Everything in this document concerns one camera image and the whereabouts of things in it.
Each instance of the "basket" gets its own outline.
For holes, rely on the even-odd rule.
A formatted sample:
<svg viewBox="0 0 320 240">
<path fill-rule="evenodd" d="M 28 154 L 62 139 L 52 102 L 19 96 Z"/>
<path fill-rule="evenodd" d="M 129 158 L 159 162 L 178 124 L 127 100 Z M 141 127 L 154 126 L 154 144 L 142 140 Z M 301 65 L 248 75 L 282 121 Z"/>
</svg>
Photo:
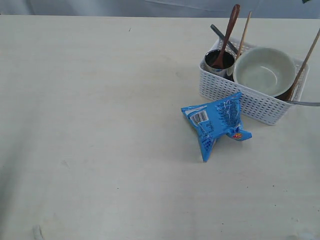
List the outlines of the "basket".
<svg viewBox="0 0 320 240">
<path fill-rule="evenodd" d="M 230 38 L 230 42 L 238 48 L 240 41 L 235 38 Z M 219 38 L 210 50 L 221 49 L 223 41 Z M 245 52 L 255 45 L 244 43 L 242 52 Z M 226 50 L 236 57 L 235 53 L 226 47 Z M 293 58 L 298 73 L 303 61 Z M 275 125 L 277 121 L 293 106 L 290 103 L 268 96 L 262 92 L 253 90 L 246 86 L 240 85 L 223 77 L 214 75 L 204 69 L 204 60 L 200 63 L 200 84 L 199 93 L 202 97 L 211 101 L 217 101 L 226 98 L 237 92 L 242 92 L 240 99 L 242 114 L 250 118 L 256 119 L 267 125 Z M 309 66 L 306 65 L 298 82 L 293 90 L 292 101 L 299 101 L 306 83 Z"/>
</svg>

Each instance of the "gray wall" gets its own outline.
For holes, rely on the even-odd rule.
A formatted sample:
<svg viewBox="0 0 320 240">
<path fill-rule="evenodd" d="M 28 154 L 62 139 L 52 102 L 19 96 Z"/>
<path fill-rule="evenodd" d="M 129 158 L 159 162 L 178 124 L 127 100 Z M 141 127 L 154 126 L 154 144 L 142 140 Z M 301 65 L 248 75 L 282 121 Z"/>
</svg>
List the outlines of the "gray wall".
<svg viewBox="0 0 320 240">
<path fill-rule="evenodd" d="M 132 16 L 132 17 L 228 17 L 234 4 L 240 17 L 320 18 L 320 0 L 0 0 L 2 14 Z"/>
</svg>

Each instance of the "metal cup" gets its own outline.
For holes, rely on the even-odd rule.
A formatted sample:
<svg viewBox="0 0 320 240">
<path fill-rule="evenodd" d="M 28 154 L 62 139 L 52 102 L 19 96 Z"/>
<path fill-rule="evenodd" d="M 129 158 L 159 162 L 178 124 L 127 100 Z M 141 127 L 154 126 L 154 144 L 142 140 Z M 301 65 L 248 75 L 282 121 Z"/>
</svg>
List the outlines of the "metal cup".
<svg viewBox="0 0 320 240">
<path fill-rule="evenodd" d="M 205 70 L 209 73 L 218 75 L 222 78 L 231 80 L 232 79 L 232 73 L 234 71 L 234 63 L 235 63 L 235 58 L 232 56 L 231 53 L 229 52 L 224 52 L 223 54 L 223 69 L 219 68 L 214 68 L 212 65 L 216 61 L 220 54 L 220 50 L 212 50 L 209 51 L 205 56 L 204 56 L 204 67 Z"/>
</svg>

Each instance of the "snack bag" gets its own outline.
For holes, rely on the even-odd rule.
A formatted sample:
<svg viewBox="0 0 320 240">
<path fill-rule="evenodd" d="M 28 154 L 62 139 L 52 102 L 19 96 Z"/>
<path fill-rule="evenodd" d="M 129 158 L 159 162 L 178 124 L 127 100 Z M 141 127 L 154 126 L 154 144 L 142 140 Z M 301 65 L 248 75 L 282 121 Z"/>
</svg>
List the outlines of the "snack bag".
<svg viewBox="0 0 320 240">
<path fill-rule="evenodd" d="M 181 108 L 198 134 L 202 159 L 207 162 L 216 140 L 227 134 L 237 141 L 250 139 L 252 134 L 243 130 L 241 121 L 241 92 L 222 100 Z"/>
</svg>

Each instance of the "white bowl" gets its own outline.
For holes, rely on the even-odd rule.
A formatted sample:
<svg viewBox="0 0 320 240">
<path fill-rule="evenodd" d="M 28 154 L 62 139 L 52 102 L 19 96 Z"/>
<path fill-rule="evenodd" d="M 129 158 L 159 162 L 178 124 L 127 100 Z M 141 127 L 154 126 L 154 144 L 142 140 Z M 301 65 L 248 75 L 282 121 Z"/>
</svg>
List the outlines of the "white bowl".
<svg viewBox="0 0 320 240">
<path fill-rule="evenodd" d="M 294 83 L 296 65 L 284 52 L 256 47 L 242 54 L 234 64 L 233 79 L 272 97 L 285 93 Z"/>
</svg>

